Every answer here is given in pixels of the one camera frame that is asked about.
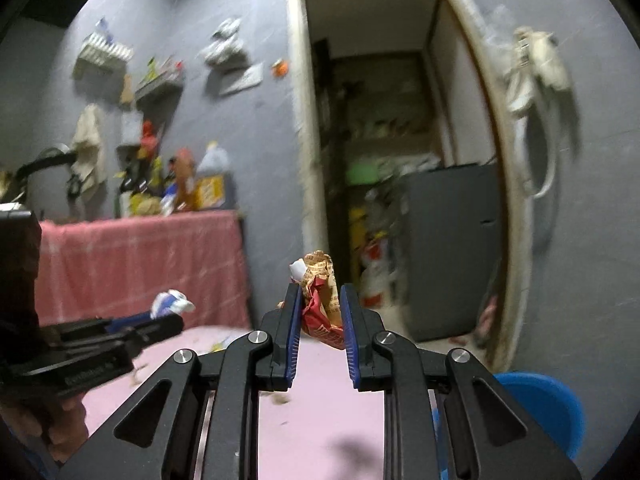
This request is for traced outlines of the operator left hand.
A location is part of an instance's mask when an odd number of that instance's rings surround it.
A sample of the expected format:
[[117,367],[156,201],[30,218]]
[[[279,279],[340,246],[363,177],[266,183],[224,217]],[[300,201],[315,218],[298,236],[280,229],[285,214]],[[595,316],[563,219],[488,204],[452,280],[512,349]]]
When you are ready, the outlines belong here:
[[2,404],[1,418],[21,444],[27,444],[29,439],[40,439],[45,433],[49,438],[49,454],[56,462],[65,463],[88,440],[87,412],[82,403],[84,397],[81,393],[63,399],[46,432],[32,413],[16,406]]

